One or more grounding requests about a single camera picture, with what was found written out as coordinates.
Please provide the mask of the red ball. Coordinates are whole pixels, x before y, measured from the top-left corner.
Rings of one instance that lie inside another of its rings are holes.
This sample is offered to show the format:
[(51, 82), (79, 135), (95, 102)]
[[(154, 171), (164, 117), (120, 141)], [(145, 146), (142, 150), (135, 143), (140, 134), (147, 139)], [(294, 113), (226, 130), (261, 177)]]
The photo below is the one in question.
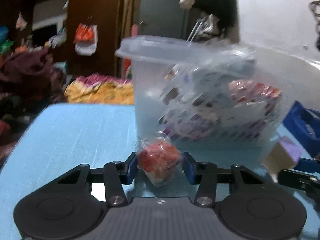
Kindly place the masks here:
[(182, 153), (163, 132), (142, 139), (137, 147), (138, 168), (154, 186), (166, 184), (182, 162)]

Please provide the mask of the purple small box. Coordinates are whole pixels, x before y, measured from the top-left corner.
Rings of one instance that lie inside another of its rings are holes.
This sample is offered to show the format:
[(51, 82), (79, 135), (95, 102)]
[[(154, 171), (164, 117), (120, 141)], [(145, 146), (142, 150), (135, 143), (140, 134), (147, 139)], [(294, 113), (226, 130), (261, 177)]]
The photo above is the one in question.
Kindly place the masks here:
[(281, 170), (294, 168), (302, 155), (302, 149), (289, 137), (278, 139), (270, 153), (263, 159), (262, 165), (267, 169), (271, 179), (277, 183)]

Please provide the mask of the blue shopping bag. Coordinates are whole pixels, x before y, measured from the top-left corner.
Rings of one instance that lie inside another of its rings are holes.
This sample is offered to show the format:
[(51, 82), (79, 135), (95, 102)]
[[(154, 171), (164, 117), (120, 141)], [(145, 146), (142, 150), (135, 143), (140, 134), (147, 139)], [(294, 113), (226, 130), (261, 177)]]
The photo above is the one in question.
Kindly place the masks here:
[(295, 101), (283, 120), (284, 127), (313, 159), (319, 160), (319, 111)]

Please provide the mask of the clear plastic laundry basket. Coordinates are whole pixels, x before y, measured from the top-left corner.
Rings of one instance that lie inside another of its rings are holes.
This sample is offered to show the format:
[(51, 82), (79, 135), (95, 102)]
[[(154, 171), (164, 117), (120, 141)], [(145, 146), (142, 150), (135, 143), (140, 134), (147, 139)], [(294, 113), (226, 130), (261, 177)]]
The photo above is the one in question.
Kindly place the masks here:
[[(123, 39), (116, 56), (131, 62), (140, 141), (163, 132), (178, 147), (259, 147), (276, 135), (293, 103), (288, 84), (246, 46), (137, 36)], [(279, 107), (265, 116), (265, 102), (236, 104), (229, 91), (235, 80), (279, 88)]]

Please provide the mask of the yellow orange blanket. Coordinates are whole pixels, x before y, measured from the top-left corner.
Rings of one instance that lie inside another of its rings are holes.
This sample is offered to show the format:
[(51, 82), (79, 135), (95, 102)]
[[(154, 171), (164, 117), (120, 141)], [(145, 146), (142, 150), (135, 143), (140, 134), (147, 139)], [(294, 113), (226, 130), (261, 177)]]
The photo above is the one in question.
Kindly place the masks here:
[(131, 80), (100, 74), (77, 77), (67, 86), (65, 97), (68, 103), (134, 104)]

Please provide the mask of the red patterned packet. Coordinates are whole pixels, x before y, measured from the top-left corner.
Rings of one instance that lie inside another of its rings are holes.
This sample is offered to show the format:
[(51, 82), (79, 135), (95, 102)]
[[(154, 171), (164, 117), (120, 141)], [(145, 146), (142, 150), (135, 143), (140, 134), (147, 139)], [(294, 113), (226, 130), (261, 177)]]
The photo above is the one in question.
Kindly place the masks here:
[(236, 104), (265, 102), (265, 116), (279, 107), (283, 93), (279, 88), (254, 80), (235, 80), (229, 84), (231, 98)]

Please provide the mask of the maroon clothing pile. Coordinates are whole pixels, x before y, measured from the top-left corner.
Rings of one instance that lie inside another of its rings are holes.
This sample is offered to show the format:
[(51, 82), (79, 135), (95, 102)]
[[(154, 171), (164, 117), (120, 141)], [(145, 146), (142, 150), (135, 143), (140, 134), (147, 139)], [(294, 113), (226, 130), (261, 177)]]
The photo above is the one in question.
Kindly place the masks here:
[(15, 53), (1, 66), (1, 93), (30, 100), (65, 102), (66, 74), (53, 64), (48, 48)]

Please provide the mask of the orange white hanging bag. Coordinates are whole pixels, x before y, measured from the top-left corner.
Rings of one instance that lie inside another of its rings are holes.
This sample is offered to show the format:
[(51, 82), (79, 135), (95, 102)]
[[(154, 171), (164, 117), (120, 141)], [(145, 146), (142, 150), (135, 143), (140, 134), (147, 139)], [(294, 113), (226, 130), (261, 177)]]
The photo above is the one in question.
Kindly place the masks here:
[(74, 49), (80, 56), (92, 56), (97, 49), (98, 29), (97, 25), (80, 23), (75, 32)]

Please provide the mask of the aluminium crutches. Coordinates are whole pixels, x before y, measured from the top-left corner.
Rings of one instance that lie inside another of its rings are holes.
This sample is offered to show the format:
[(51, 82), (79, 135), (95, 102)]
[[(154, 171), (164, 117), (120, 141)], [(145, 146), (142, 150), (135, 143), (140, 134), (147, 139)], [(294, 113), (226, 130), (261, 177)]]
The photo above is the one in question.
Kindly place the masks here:
[(190, 32), (187, 42), (200, 42), (218, 37), (220, 33), (218, 20), (219, 18), (212, 14), (201, 16)]

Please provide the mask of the grey door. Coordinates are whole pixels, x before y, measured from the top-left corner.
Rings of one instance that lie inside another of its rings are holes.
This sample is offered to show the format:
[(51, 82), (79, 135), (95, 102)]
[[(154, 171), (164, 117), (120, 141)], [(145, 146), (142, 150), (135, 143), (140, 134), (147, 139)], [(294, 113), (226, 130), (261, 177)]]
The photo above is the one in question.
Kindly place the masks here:
[(180, 0), (140, 0), (138, 33), (185, 40), (188, 17)]

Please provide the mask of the dark red wooden wardrobe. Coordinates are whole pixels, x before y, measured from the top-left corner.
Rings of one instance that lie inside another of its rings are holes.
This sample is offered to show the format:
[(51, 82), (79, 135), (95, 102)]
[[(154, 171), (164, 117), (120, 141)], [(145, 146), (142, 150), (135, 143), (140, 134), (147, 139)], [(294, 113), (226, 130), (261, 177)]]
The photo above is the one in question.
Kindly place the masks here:
[[(1, 25), (19, 47), (31, 35), (34, 7), (48, 0), (1, 0)], [(55, 61), (67, 62), (73, 75), (118, 75), (124, 0), (68, 0), (67, 40), (53, 50)]]

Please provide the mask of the black hanging garment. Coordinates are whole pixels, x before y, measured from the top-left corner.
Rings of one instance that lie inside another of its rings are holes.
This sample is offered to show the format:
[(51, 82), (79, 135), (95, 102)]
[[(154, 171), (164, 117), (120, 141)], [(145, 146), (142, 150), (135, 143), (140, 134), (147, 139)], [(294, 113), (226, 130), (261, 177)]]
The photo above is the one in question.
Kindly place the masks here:
[(195, 0), (191, 8), (216, 16), (219, 34), (233, 38), (238, 23), (237, 0)]

